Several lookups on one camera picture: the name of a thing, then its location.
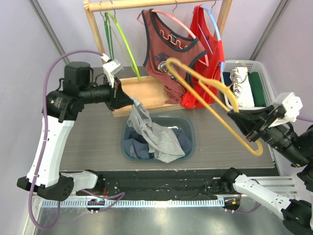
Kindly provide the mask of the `navy blue tank top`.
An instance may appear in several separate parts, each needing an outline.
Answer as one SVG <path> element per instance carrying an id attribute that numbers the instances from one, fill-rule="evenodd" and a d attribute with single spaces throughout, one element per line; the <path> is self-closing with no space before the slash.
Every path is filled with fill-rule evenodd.
<path id="1" fill-rule="evenodd" d="M 180 159 L 184 160 L 190 156 L 193 148 L 193 142 L 189 139 L 186 133 L 180 129 L 173 129 L 185 156 Z M 149 145 L 147 141 L 138 134 L 133 128 L 126 131 L 122 136 L 121 149 L 124 151 L 124 156 L 128 159 L 156 160 L 154 153 L 149 153 Z"/>

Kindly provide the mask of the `grey tank top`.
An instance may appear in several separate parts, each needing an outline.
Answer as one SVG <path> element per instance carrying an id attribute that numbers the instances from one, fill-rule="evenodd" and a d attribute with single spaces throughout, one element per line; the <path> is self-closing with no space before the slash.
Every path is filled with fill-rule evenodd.
<path id="1" fill-rule="evenodd" d="M 148 144 L 148 152 L 157 160 L 165 163 L 184 157 L 185 153 L 174 131 L 152 122 L 148 110 L 133 98 L 131 114 L 127 120 L 128 127 L 133 128 Z"/>

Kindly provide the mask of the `maroon tank top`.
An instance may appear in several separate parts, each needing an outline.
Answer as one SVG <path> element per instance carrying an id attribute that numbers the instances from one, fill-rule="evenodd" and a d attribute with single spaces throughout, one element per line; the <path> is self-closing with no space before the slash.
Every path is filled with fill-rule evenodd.
<path id="1" fill-rule="evenodd" d="M 199 38 L 184 37 L 167 26 L 153 9 L 141 11 L 146 30 L 147 51 L 143 66 L 146 72 L 164 85 L 167 104 L 179 104 L 185 88 L 166 67 L 168 58 L 177 58 L 193 68 L 207 51 Z"/>

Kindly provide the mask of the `dark green hanger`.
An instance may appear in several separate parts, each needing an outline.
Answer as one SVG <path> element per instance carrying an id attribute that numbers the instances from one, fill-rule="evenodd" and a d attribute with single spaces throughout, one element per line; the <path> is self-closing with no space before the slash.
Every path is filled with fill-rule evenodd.
<path id="1" fill-rule="evenodd" d="M 114 50 L 113 50 L 113 41 L 112 41 L 112 27 L 111 27 L 110 17 L 108 15 L 108 13 L 105 13 L 104 25 L 105 25 L 105 32 L 106 32 L 106 38 L 107 38 L 110 58 L 114 59 Z"/>

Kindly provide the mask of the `lime green hanger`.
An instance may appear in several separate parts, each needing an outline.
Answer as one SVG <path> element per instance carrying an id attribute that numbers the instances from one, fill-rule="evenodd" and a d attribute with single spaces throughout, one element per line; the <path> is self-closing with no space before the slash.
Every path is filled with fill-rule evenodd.
<path id="1" fill-rule="evenodd" d="M 141 81 L 141 75 L 140 75 L 136 60 L 134 58 L 133 52 L 129 46 L 129 43 L 125 37 L 125 34 L 124 34 L 120 24 L 118 23 L 117 19 L 115 18 L 115 16 L 111 12 L 106 11 L 105 13 L 108 13 L 108 15 L 110 17 L 110 22 L 111 22 L 111 27 L 112 27 L 112 41 L 113 41 L 113 37 L 114 37 L 115 41 L 120 46 L 125 58 L 127 59 L 128 63 L 130 64 L 133 72 L 137 76 L 138 81 Z"/>

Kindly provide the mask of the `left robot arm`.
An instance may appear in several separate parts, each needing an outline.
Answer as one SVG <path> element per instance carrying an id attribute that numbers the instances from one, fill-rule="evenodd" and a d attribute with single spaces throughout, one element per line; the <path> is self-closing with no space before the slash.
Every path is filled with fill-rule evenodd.
<path id="1" fill-rule="evenodd" d="M 17 180 L 17 187 L 54 201 L 64 201 L 83 189 L 93 195 L 103 192 L 103 174 L 93 170 L 60 173 L 60 163 L 69 133 L 85 105 L 105 103 L 114 111 L 133 104 L 115 76 L 122 69 L 117 60 L 106 62 L 105 81 L 98 85 L 89 63 L 71 62 L 65 66 L 64 78 L 59 80 L 63 89 L 45 97 L 47 116 L 43 117 L 41 140 L 30 171 Z"/>

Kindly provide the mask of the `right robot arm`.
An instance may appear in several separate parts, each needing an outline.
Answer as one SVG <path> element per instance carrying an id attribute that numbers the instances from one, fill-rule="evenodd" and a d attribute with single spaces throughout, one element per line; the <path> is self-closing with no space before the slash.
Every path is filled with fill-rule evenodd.
<path id="1" fill-rule="evenodd" d="M 296 134 L 287 119 L 287 108 L 270 105 L 260 110 L 236 112 L 228 116 L 239 127 L 249 142 L 263 140 L 274 152 L 279 173 L 286 175 L 288 168 L 300 168 L 297 177 L 305 189 L 313 192 L 313 128 Z M 313 203 L 289 199 L 253 181 L 238 169 L 231 167 L 221 177 L 221 188 L 226 193 L 244 194 L 279 217 L 294 235 L 313 233 Z"/>

